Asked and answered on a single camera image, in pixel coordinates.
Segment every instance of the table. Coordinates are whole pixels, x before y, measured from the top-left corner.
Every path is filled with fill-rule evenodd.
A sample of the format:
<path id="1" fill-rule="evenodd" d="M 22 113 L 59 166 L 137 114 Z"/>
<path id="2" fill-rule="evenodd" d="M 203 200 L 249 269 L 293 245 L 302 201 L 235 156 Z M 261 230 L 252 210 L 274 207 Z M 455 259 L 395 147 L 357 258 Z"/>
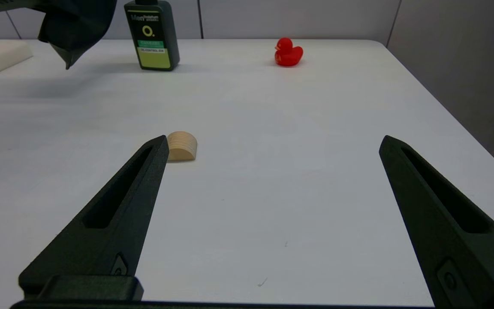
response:
<path id="1" fill-rule="evenodd" d="M 130 41 L 68 71 L 49 45 L 0 73 L 0 308 L 19 273 L 143 142 L 192 133 L 168 164 L 137 277 L 145 300 L 433 303 L 378 155 L 409 143 L 494 219 L 494 159 L 380 43 L 180 41 L 143 72 Z"/>

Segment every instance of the wall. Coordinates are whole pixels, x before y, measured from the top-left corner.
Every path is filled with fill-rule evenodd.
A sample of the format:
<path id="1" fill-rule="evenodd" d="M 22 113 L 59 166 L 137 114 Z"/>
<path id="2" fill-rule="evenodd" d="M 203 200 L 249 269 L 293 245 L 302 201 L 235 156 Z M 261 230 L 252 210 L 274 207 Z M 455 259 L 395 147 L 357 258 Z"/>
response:
<path id="1" fill-rule="evenodd" d="M 402 0 L 388 48 L 494 156 L 494 0 Z"/>
<path id="2" fill-rule="evenodd" d="M 400 0 L 168 0 L 179 39 L 373 39 L 386 44 Z M 129 39 L 117 0 L 105 39 Z M 35 39 L 45 16 L 30 9 L 0 12 L 0 39 Z"/>

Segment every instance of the bottle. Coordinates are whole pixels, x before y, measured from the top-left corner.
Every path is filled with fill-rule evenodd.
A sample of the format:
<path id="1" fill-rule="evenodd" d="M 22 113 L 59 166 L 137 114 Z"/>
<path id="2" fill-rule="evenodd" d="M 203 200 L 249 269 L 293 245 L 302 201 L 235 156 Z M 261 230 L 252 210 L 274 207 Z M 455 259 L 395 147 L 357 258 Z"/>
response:
<path id="1" fill-rule="evenodd" d="M 133 0 L 125 14 L 142 69 L 173 70 L 180 56 L 173 11 L 164 0 Z"/>

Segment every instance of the rubber duck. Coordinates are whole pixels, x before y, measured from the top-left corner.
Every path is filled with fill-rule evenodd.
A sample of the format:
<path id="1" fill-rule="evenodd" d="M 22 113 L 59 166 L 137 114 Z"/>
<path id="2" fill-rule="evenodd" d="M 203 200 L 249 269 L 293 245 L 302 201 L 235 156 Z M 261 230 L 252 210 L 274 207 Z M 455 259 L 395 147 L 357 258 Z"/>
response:
<path id="1" fill-rule="evenodd" d="M 276 45 L 276 63 L 284 67 L 292 67 L 298 64 L 302 53 L 304 53 L 302 47 L 293 47 L 290 38 L 282 37 Z"/>

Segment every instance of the bottle label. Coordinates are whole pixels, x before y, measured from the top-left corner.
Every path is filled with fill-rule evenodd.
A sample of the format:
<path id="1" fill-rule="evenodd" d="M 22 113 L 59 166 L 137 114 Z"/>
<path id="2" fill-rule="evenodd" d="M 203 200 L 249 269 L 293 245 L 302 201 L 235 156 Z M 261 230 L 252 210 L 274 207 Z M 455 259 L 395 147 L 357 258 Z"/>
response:
<path id="1" fill-rule="evenodd" d="M 169 51 L 159 11 L 128 10 L 127 19 L 141 66 L 168 69 L 171 67 Z"/>

